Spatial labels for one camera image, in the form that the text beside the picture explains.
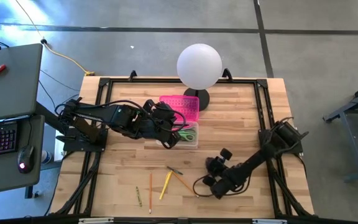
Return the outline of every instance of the white sphere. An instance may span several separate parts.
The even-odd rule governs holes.
[[[177,72],[187,87],[205,90],[222,76],[222,59],[213,47],[193,44],[180,54]]]

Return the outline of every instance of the clear plastic container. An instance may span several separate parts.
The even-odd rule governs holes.
[[[198,116],[199,116],[199,99],[196,96],[183,96],[183,95],[172,95],[172,96],[160,96],[160,101],[163,101],[164,103],[168,104],[173,110],[181,112],[185,118],[186,118],[186,124],[188,126],[185,126],[182,131],[186,131],[186,129],[189,129],[189,127],[192,127],[195,131],[194,140],[192,141],[182,141],[180,140],[176,146],[173,147],[192,147],[197,148],[198,147]],[[175,114],[177,117],[177,120],[175,121],[175,124],[182,124],[183,118]]]

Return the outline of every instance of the lamp base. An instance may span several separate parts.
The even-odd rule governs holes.
[[[192,88],[188,88],[185,93],[185,96],[197,96],[200,99],[199,110],[203,111],[207,108],[209,104],[209,93],[206,90],[194,90]]]

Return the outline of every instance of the yellow cable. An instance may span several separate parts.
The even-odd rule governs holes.
[[[27,15],[27,17],[30,19],[32,25],[34,26],[34,28],[36,29],[36,31],[38,32],[38,34],[41,36],[42,39],[44,39],[44,37],[41,35],[40,31],[38,30],[37,26],[34,24],[34,22],[32,21],[31,17],[28,15],[28,13],[24,10],[24,8],[22,7],[22,5],[20,5],[20,3],[18,2],[18,0],[16,0],[16,2],[18,3],[18,5],[22,8],[22,10],[24,11],[24,13]],[[87,71],[85,70],[84,67],[82,67],[78,62],[76,62],[74,59],[70,58],[70,57],[67,57],[66,55],[63,55],[63,54],[60,54],[58,52],[55,52],[53,51],[47,43],[43,43],[43,45],[49,50],[51,51],[53,54],[57,55],[57,56],[61,56],[67,60],[71,60],[72,62],[74,62],[78,67],[80,67],[82,69],[82,71],[85,72],[85,76],[88,76],[88,75],[94,75],[94,72],[90,72],[90,71]]]

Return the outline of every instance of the white globe lamp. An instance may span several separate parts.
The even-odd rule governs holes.
[[[189,89],[186,96],[200,99],[200,111],[209,104],[207,88],[213,86],[222,77],[222,59],[218,52],[206,44],[193,44],[179,56],[177,72],[180,80]]]

